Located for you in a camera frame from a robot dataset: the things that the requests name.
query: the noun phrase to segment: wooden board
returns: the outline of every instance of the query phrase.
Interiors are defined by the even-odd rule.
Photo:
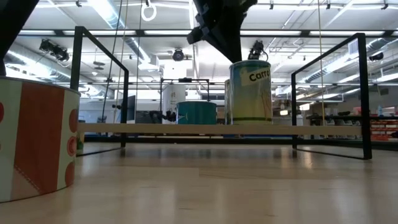
[[[361,135],[359,126],[195,125],[79,123],[81,132],[153,134],[322,134]]]

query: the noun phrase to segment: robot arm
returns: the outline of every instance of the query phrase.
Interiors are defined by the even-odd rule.
[[[240,30],[248,9],[257,0],[193,0],[199,27],[188,34],[189,44],[205,40],[231,62],[242,61]]]

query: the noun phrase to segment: light wood floor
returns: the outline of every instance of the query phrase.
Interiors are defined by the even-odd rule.
[[[77,158],[73,187],[0,204],[0,223],[396,224],[397,208],[397,152],[359,161],[292,158],[290,146],[131,144]]]

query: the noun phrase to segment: black metal frame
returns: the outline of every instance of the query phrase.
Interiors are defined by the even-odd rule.
[[[70,75],[70,88],[76,91],[79,90],[80,62],[81,62],[81,49],[83,47],[83,36],[89,38],[92,41],[92,43],[94,43],[100,50],[102,50],[124,72],[124,83],[123,83],[124,91],[123,91],[120,123],[126,124],[127,98],[128,98],[127,90],[129,88],[129,70],[83,26],[75,27],[75,39],[73,40],[72,71]],[[121,147],[126,147],[126,139],[127,139],[127,134],[121,133]]]
[[[340,44],[334,46],[321,56],[312,60],[310,63],[304,65],[292,74],[292,126],[297,125],[297,99],[296,99],[296,74],[304,71],[314,63],[322,60],[328,55],[332,54],[337,49],[345,46],[346,44],[358,40],[358,53],[359,53],[359,79],[360,79],[360,93],[361,93],[361,113],[362,113],[362,147],[363,157],[346,156],[342,154],[334,154],[329,152],[311,151],[297,148],[298,139],[293,135],[292,147],[297,151],[314,152],[319,154],[326,154],[331,156],[340,156],[353,159],[372,159],[372,145],[371,145],[371,129],[370,129],[370,113],[369,113],[369,83],[368,83],[368,61],[366,56],[366,35],[364,33],[357,33]]]
[[[196,81],[196,82],[200,82],[200,81],[205,81],[207,82],[207,102],[210,102],[210,80],[207,79],[193,79],[193,78],[189,78],[187,79],[188,82],[183,81],[183,78],[180,79],[173,79],[173,78],[161,78],[160,79],[160,112],[163,114],[163,108],[162,108],[162,92],[163,92],[163,82],[164,81],[171,81],[171,85],[173,83],[173,81],[178,81],[179,83],[191,83],[192,81]]]

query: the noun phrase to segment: can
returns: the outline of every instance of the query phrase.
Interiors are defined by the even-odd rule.
[[[216,106],[202,101],[177,103],[177,124],[216,124]]]
[[[225,81],[225,96],[224,96],[224,117],[225,117],[225,124],[231,124],[231,96],[229,90],[229,80]]]
[[[270,63],[245,60],[229,72],[232,124],[272,124]]]

